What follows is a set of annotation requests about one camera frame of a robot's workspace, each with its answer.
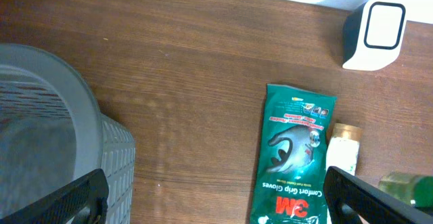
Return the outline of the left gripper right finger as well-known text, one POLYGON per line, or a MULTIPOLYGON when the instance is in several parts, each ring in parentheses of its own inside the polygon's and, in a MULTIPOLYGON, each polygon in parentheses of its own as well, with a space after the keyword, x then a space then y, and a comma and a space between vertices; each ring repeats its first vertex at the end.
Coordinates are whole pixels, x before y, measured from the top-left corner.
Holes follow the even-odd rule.
POLYGON ((323 193, 332 223, 430 224, 432 215, 413 208, 339 169, 328 168, 323 193))

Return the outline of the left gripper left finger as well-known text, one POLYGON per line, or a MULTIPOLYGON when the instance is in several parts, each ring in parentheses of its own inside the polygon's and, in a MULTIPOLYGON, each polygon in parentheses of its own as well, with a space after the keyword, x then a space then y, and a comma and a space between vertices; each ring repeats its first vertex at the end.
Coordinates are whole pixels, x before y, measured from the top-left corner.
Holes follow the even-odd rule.
POLYGON ((2 223, 105 223, 109 187, 95 169, 40 200, 4 217, 2 223))

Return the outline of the green lid jar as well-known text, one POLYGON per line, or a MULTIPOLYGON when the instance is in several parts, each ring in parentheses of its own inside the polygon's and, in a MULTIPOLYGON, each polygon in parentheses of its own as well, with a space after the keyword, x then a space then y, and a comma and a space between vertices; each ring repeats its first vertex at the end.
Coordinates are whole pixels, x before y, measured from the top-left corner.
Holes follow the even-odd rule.
POLYGON ((412 207, 432 209, 432 176, 391 172, 380 179, 378 188, 412 207))

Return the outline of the white cream tube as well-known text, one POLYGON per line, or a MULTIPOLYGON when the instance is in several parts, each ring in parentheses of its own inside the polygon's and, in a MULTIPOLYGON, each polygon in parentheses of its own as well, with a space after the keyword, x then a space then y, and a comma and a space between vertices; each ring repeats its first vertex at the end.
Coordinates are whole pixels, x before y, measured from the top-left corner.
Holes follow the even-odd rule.
POLYGON ((334 125, 327 147, 326 169, 336 166, 355 176, 362 131, 352 125, 334 125))

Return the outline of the green 3M gloves packet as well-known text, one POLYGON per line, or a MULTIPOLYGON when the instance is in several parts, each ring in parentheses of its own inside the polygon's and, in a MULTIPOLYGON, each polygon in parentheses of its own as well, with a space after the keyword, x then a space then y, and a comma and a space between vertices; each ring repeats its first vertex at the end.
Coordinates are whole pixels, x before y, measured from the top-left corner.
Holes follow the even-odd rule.
POLYGON ((250 223, 326 223, 326 133, 336 100, 267 85, 250 223))

